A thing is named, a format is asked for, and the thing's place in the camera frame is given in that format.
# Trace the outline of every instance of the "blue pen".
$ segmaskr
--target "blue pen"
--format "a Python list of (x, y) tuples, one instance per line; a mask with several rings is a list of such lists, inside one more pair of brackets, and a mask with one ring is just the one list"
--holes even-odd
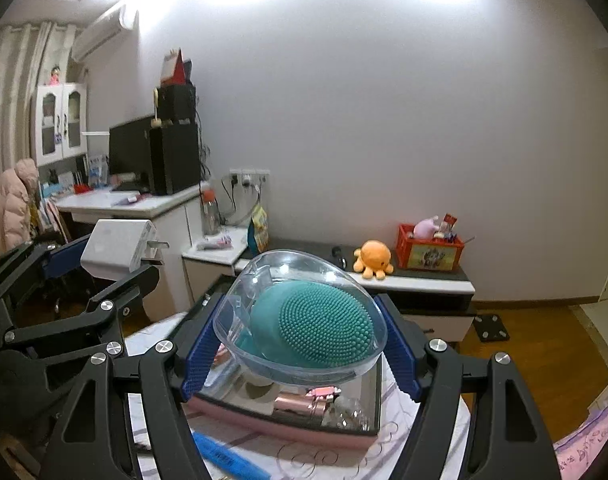
[(244, 480), (271, 480), (271, 475), (226, 446), (193, 431), (193, 440), (199, 453), (220, 469)]

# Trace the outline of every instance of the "door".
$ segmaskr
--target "door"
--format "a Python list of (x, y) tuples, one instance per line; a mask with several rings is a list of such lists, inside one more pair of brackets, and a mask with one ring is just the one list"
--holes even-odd
[(33, 134), (35, 159), (38, 166), (62, 159), (61, 101), (61, 86), (37, 88)]
[(82, 135), (86, 131), (86, 87), (77, 84), (63, 87), (62, 155), (66, 158), (86, 153), (86, 138)]

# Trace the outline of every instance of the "silicone bristle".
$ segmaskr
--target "silicone bristle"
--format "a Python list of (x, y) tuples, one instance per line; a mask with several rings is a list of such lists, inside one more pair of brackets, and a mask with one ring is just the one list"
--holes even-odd
[(373, 324), (353, 296), (324, 283), (304, 282), (279, 310), (279, 332), (293, 350), (318, 367), (357, 362), (369, 353)]

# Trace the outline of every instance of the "curtain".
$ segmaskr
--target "curtain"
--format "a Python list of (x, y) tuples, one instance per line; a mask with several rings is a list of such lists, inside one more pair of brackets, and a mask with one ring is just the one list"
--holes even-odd
[[(75, 25), (30, 23), (0, 29), (0, 175), (21, 158), (31, 156), (31, 100), (37, 85), (46, 84), (53, 66), (66, 81)], [(0, 254), (2, 253), (0, 227)]]

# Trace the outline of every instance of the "transparent plastic case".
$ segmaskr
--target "transparent plastic case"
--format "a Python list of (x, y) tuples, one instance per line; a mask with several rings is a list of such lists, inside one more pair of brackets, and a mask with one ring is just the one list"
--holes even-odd
[[(247, 351), (248, 339), (253, 338), (251, 313), (256, 301), (270, 287), (292, 281), (324, 283), (359, 302), (372, 322), (372, 338), (365, 357), (343, 366), (320, 368), (286, 365), (267, 359), (263, 353)], [(366, 373), (384, 351), (388, 336), (382, 313), (357, 282), (321, 258), (297, 251), (269, 251), (253, 259), (219, 304), (213, 327), (242, 367), (271, 381), (297, 386), (335, 385)]]

